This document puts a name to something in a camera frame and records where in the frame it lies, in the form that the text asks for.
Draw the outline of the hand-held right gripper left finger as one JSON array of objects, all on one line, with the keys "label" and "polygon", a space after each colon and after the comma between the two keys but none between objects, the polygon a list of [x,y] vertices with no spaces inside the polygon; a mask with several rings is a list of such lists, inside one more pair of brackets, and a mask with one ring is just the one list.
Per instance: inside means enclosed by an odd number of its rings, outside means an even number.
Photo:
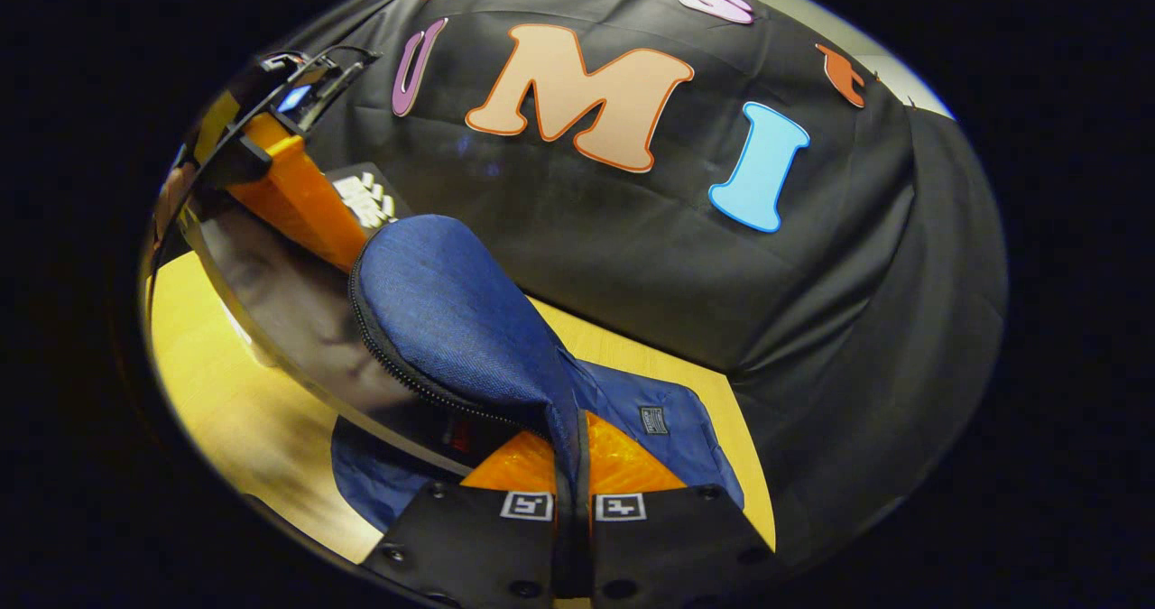
[{"label": "hand-held right gripper left finger", "polygon": [[578,596],[578,496],[547,440],[512,432],[465,476],[383,443],[360,452],[360,567],[429,608],[551,608]]}]

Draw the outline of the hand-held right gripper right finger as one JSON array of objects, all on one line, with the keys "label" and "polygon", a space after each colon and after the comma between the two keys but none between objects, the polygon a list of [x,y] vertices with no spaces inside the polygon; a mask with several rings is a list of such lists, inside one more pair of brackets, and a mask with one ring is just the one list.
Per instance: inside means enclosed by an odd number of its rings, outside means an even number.
[{"label": "hand-held right gripper right finger", "polygon": [[743,608],[785,564],[718,484],[685,485],[587,413],[594,608]]}]

